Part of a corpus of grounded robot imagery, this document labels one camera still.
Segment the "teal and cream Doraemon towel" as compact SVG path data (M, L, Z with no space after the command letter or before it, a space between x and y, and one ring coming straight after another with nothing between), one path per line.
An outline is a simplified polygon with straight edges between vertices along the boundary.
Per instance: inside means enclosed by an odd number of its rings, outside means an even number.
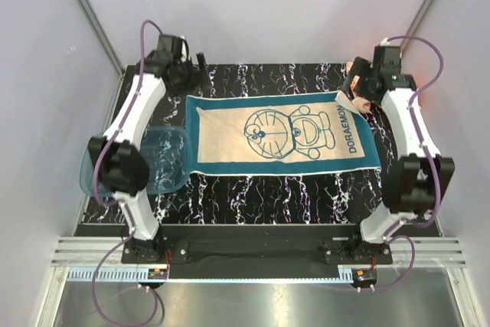
M380 168L370 126L338 103L337 96L188 96L191 172L297 176Z

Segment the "orange and cream Doraemon towel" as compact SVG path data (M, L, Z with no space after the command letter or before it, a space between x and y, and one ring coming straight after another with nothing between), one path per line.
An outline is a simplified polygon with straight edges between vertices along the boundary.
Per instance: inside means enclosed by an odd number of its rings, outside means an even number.
M359 81L359 75L352 74L351 68L354 61L346 63L346 76L335 97L335 102L342 108L361 115L371 112L371 102L359 96L355 91L355 87Z

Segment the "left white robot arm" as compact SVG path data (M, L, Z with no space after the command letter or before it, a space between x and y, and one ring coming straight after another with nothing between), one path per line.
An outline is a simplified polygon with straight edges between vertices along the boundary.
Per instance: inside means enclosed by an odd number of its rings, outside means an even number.
M93 195L105 205L100 188L109 190L110 204L122 209L129 224L123 242L131 253L149 262L163 257L165 242L152 213L147 186L150 168L140 145L155 108L166 92L186 92L207 77L205 57L194 65L185 38L160 34L155 50L142 53L139 72L115 120L87 145L93 165Z

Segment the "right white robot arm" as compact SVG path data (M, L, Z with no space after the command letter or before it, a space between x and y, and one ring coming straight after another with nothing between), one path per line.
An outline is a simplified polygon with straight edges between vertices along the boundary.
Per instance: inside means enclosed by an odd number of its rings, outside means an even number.
M435 81L417 87L411 75L403 74L401 48L393 42L386 38L379 43L371 60L356 57L335 98L358 116L379 106L397 147L397 160L381 180L382 203L341 247L341 254L353 261L388 254L393 234L404 225L431 226L455 171L454 160L443 156L430 138L418 102Z

